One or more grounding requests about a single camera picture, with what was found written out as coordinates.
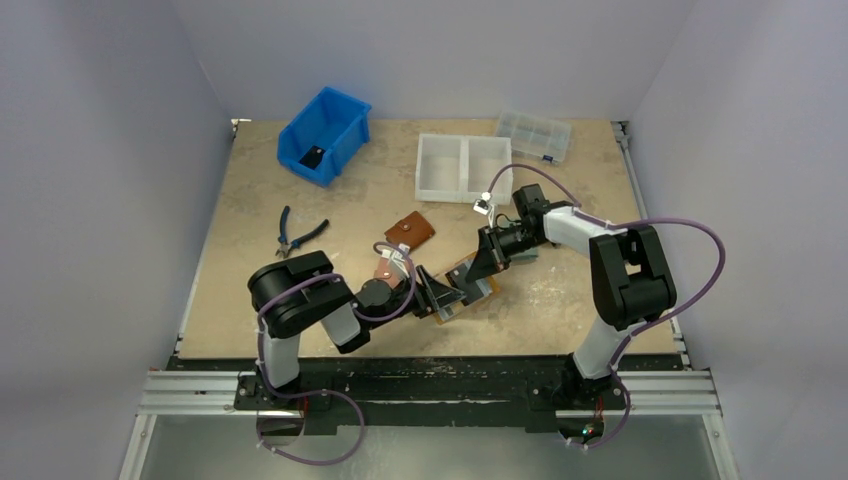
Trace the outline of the orange card holder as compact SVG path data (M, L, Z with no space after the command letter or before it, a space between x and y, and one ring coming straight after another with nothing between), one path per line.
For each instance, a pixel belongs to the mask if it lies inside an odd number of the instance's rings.
M444 270L443 272L440 272L436 276L436 279L439 282L450 285L465 292L465 299L461 301L464 305L464 309L453 319L458 318L466 310L471 311L474 307L485 304L489 298L498 294L501 291L499 284L496 282L493 276L474 281L473 283L467 283L465 281L465 274L468 270L468 267L471 265L474 255L475 253L466 255L465 257L461 258L455 265ZM447 323L440 323L436 319L435 321L440 325Z

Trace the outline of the black card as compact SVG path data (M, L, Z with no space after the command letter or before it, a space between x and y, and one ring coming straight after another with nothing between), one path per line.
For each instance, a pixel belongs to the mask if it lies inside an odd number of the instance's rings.
M311 170L317 170L323 161L325 150L313 145L299 160L299 163Z

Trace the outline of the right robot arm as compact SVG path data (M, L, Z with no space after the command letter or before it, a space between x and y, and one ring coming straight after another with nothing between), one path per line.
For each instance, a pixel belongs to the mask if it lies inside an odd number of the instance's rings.
M597 318L561 381L564 399L584 407L599 396L599 379L611 374L621 342L677 301L659 235L651 226L623 228L592 221L568 201L549 201L537 184L518 189L513 201L518 221L478 230L479 247L464 279L500 273L519 254L545 243L587 256Z

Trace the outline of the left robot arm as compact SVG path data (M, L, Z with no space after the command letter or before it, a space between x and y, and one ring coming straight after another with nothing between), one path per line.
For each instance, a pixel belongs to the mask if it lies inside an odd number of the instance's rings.
M405 315L423 318L464 300L466 293L411 261L408 248L379 242L374 276L355 293L316 251L263 267L248 280L258 318L259 395L272 408L297 399L301 334L315 324L342 353L366 345L371 331Z

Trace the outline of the green card holder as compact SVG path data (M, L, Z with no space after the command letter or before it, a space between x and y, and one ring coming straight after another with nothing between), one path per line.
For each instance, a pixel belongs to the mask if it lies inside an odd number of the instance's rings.
M539 257L539 251L536 246L528 248L522 252L518 252L511 256L511 260L515 263L532 263Z

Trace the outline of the pink card holder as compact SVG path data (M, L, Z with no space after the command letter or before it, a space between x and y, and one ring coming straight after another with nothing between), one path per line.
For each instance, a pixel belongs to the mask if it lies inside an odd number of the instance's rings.
M390 288L395 288L407 278L407 274L405 268L399 266L396 261L388 257L381 257L378 260L373 278L386 283Z

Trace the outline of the brown leather card holder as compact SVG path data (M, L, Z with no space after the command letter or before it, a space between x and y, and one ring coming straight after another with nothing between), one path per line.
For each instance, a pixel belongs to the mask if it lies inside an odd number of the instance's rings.
M432 224L417 210L398 220L384 232L385 240L393 245L406 245L412 252L435 235Z

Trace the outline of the white two-compartment tray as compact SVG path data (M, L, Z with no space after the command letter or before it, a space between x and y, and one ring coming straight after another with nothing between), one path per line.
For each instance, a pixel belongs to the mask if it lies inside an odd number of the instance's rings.
M491 194L495 205L511 202L511 140L505 137L419 135L415 198L421 202L466 203Z

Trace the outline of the clear plastic organizer box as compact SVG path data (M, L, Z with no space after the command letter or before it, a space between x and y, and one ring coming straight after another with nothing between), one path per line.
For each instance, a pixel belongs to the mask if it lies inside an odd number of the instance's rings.
M572 125L513 110L502 110L496 137L509 138L514 156L561 164L571 147Z

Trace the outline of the blue plastic bin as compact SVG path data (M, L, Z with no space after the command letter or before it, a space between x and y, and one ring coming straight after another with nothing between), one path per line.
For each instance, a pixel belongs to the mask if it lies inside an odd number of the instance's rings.
M329 186L362 146L370 141L371 105L331 87L323 88L280 132L277 160L295 175ZM313 146L325 150L317 170L299 163Z

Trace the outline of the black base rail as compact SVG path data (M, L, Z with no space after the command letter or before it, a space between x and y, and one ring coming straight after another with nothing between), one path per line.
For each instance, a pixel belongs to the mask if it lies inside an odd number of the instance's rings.
M309 435L341 426L520 428L600 435L621 411L613 380L566 378L567 355L304 358L298 391L277 397L259 374L237 378L234 407L262 416L305 416Z

